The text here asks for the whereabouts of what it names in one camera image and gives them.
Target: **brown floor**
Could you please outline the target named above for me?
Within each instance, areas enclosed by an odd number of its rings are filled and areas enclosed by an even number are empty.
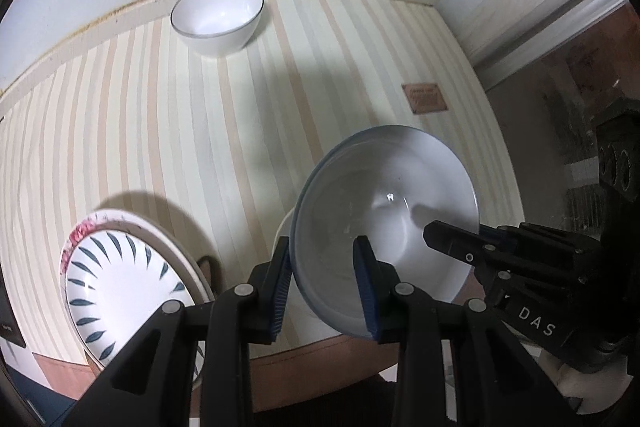
[[[623,6],[487,92],[527,221],[597,235],[602,194],[570,165],[597,156],[591,118],[620,96],[640,98],[640,20]]]

